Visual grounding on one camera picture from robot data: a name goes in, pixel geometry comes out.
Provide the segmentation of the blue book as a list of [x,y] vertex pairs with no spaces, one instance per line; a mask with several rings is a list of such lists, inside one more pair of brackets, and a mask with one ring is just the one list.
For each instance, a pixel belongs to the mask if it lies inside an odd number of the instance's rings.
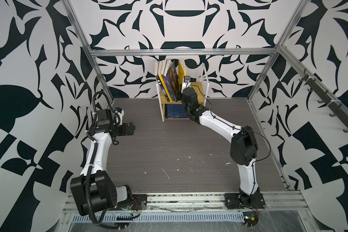
[[166,104],[164,106],[165,119],[187,119],[188,115],[181,104]]

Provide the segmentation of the yellow cartoon book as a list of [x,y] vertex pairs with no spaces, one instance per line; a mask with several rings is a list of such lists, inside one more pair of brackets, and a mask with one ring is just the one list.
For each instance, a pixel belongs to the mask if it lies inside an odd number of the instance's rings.
[[163,94],[167,100],[167,102],[171,102],[171,96],[166,88],[164,79],[163,79],[163,74],[164,74],[164,68],[166,65],[166,61],[159,61],[159,67],[158,67],[158,75],[159,75],[159,80],[160,80],[160,86],[162,88]]
[[187,75],[187,67],[184,60],[178,60],[178,78],[179,78],[179,87],[181,92],[183,92],[183,83],[184,77]]

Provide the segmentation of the dark portrait book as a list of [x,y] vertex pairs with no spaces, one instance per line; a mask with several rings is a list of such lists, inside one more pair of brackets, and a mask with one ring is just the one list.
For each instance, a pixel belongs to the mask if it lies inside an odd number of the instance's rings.
[[166,61],[164,74],[166,77],[166,87],[169,91],[172,101],[173,102],[179,101],[179,97],[177,96],[177,93],[179,91],[179,80],[178,80],[178,75],[176,71],[176,66],[173,61],[171,60]]
[[161,76],[163,78],[169,100],[172,102],[177,101],[177,72],[175,64],[171,60],[165,60],[162,62]]

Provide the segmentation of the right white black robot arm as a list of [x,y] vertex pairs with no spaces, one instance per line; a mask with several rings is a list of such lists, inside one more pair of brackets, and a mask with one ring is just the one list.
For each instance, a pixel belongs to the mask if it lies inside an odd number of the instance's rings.
[[250,126],[238,126],[217,116],[211,109],[200,104],[193,88],[182,92],[182,105],[189,119],[208,127],[230,142],[230,156],[237,164],[240,187],[239,193],[226,193],[225,206],[228,209],[262,209],[265,200],[256,179],[258,145]]

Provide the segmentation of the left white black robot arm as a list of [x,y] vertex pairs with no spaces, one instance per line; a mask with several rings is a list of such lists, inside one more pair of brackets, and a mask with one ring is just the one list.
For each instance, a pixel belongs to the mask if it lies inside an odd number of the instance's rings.
[[90,149],[80,176],[71,180],[70,188],[81,216],[88,216],[97,227],[122,230],[138,216],[131,215],[126,219],[126,223],[103,223],[108,210],[126,209],[133,202],[128,185],[115,186],[106,171],[106,162],[111,145],[119,144],[116,137],[133,135],[135,126],[132,122],[124,123],[124,111],[119,107],[113,108],[111,103],[106,109],[98,110],[95,102],[101,95],[106,96],[106,93],[98,91],[92,98],[92,123],[86,130],[86,136],[91,140]]

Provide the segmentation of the black book leaning on shelf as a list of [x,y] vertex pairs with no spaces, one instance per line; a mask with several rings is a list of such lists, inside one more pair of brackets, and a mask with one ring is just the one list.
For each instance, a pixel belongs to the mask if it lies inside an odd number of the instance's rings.
[[163,84],[162,84],[162,82],[161,82],[161,80],[160,80],[160,78],[159,78],[158,71],[159,71],[159,62],[156,61],[156,62],[155,62],[155,69],[154,69],[154,75],[155,75],[155,77],[156,77],[156,80],[157,80],[157,82],[158,82],[159,87],[161,88],[161,91],[162,91],[164,97],[166,98],[166,92],[165,92],[164,86],[163,86]]

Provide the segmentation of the wooden white frame bookshelf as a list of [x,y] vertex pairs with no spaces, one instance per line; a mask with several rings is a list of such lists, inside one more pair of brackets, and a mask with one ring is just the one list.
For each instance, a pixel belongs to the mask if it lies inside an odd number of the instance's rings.
[[[199,103],[206,106],[210,82],[209,82],[206,67],[204,64],[201,65],[201,71],[202,71],[202,74],[196,78],[196,81],[191,82],[190,87],[192,87],[197,93]],[[156,81],[156,90],[157,90],[158,98],[159,98],[160,115],[161,115],[162,122],[164,122],[165,121],[164,106],[166,104],[182,104],[182,101],[167,102],[157,81]]]

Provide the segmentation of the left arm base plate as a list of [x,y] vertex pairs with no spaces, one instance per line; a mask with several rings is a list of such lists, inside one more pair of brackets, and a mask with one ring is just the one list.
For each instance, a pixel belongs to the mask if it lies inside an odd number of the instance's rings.
[[148,195],[147,194],[133,194],[122,202],[118,203],[118,207],[121,209],[141,210],[147,206]]

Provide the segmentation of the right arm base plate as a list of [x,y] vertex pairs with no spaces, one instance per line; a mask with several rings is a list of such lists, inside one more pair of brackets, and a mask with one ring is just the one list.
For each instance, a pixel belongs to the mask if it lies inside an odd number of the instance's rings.
[[264,209],[265,206],[264,197],[259,192],[255,192],[251,196],[245,193],[225,193],[224,198],[225,206],[228,209]]

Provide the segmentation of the wall coat hook rail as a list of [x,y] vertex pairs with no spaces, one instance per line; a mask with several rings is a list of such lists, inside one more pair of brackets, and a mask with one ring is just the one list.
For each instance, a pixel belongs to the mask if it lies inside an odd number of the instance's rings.
[[320,80],[320,78],[315,75],[311,75],[307,72],[307,69],[303,71],[298,71],[301,76],[299,79],[300,83],[304,83],[304,86],[308,86],[308,95],[306,97],[306,107],[308,109],[309,99],[314,93],[319,99],[317,103],[321,106],[328,107],[332,113],[329,114],[330,117],[338,118],[344,125],[344,133],[348,133],[348,107],[341,101],[338,97],[334,95]]

